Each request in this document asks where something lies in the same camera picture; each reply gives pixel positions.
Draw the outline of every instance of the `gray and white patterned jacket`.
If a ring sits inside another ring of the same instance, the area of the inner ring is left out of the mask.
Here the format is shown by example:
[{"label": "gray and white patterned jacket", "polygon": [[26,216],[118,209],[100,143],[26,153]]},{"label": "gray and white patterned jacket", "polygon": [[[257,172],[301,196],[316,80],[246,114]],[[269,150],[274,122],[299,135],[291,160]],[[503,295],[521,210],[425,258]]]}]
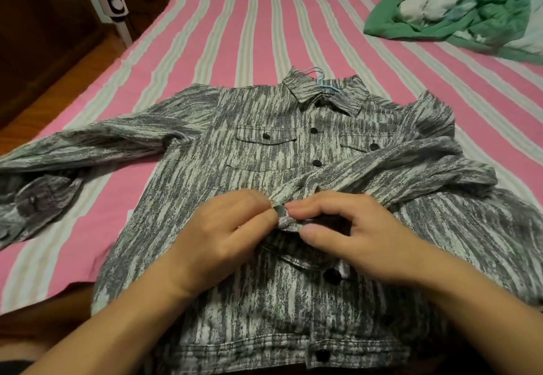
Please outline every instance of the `gray and white patterned jacket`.
[{"label": "gray and white patterned jacket", "polygon": [[[370,94],[358,76],[325,83],[341,91],[296,69],[277,86],[193,85],[145,112],[25,145],[0,159],[2,182],[10,179],[11,196],[27,204],[16,214],[17,204],[7,204],[12,229],[27,236],[51,221],[45,197],[24,198],[32,182],[52,182],[69,201],[81,176],[56,171],[163,153],[100,271],[94,313],[167,250],[198,204],[243,187],[274,204],[319,189],[371,193],[421,238],[537,303],[543,217],[495,188],[491,167],[464,157],[450,108],[428,92],[399,106]],[[25,180],[22,171],[49,173]],[[418,292],[381,285],[310,248],[291,218],[280,225],[163,337],[154,353],[161,369],[397,365],[429,340],[446,339],[446,324]]]}]

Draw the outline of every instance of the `bed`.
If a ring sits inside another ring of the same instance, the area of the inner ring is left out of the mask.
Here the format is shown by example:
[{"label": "bed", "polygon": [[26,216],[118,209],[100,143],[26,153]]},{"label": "bed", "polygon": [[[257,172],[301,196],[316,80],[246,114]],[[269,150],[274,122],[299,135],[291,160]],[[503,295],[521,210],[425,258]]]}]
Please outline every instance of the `bed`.
[{"label": "bed", "polygon": [[[465,154],[500,186],[543,205],[543,67],[445,42],[362,33],[379,0],[171,0],[135,44],[39,136],[140,111],[192,83],[280,82],[291,66],[358,74],[399,104],[430,90],[452,106]],[[80,197],[37,237],[0,252],[0,313],[93,282],[157,159],[94,169]]]}]

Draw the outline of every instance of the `pocket flap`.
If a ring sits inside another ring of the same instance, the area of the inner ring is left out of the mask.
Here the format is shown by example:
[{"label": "pocket flap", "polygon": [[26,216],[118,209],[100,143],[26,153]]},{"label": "pocket flap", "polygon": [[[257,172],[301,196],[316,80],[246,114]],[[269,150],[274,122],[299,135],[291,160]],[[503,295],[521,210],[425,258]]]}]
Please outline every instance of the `pocket flap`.
[{"label": "pocket flap", "polygon": [[296,129],[238,125],[236,139],[261,145],[280,145],[296,140]]},{"label": "pocket flap", "polygon": [[361,152],[373,152],[388,146],[388,133],[343,133],[339,136],[339,144]]}]

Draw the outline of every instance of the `forearm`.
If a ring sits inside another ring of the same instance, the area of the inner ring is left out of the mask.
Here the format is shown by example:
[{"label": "forearm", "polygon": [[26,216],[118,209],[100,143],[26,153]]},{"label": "forearm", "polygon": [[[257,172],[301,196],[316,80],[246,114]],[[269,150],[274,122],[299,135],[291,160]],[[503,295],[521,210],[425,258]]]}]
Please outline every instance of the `forearm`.
[{"label": "forearm", "polygon": [[434,261],[423,291],[494,370],[543,373],[543,315],[467,262],[446,253]]},{"label": "forearm", "polygon": [[190,303],[166,288],[160,261],[24,375],[128,375]]}]

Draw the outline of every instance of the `jacket collar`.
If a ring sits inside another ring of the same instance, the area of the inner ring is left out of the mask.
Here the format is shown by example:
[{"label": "jacket collar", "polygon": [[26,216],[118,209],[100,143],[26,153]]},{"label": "jacket collar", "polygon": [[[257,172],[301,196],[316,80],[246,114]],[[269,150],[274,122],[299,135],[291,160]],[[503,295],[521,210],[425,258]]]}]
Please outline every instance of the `jacket collar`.
[{"label": "jacket collar", "polygon": [[[316,79],[295,67],[290,69],[282,83],[288,87],[300,103],[311,102],[318,96],[322,96],[323,93],[331,93],[330,90],[320,87]],[[322,83],[341,89],[339,92],[333,92],[330,97],[322,97],[352,117],[358,115],[363,103],[369,96],[368,89],[366,89],[358,75],[344,79],[327,79],[323,80]]]}]

